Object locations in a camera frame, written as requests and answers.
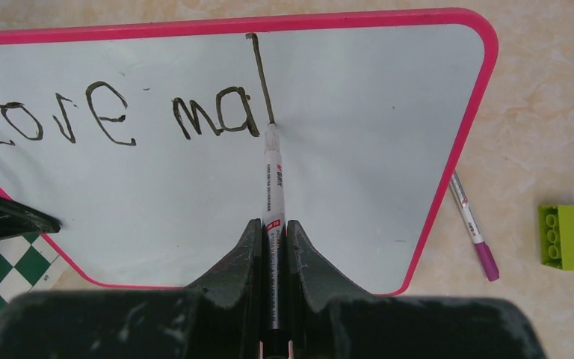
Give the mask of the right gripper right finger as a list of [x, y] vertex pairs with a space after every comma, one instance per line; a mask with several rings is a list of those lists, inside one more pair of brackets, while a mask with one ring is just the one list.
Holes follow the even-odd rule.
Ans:
[[291, 275], [291, 341], [295, 358], [347, 358], [351, 347], [342, 305], [371, 294], [342, 274], [313, 245], [302, 224], [287, 226]]

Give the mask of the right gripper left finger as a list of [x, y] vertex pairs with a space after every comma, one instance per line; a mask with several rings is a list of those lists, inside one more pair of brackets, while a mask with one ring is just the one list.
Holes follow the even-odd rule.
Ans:
[[186, 358], [258, 358], [262, 225], [248, 222], [235, 247], [195, 280]]

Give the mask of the black whiteboard marker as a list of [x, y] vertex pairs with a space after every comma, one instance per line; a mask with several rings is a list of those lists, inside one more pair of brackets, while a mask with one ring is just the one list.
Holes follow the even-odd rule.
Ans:
[[262, 212], [262, 357], [288, 358], [290, 283], [282, 156], [275, 123], [269, 123], [265, 132], [264, 159], [266, 200]]

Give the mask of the pink framed whiteboard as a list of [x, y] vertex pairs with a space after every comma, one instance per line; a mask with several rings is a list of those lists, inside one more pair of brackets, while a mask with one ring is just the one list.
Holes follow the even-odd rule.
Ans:
[[0, 195], [100, 286], [184, 286], [267, 206], [354, 283], [413, 275], [498, 54], [463, 8], [0, 31]]

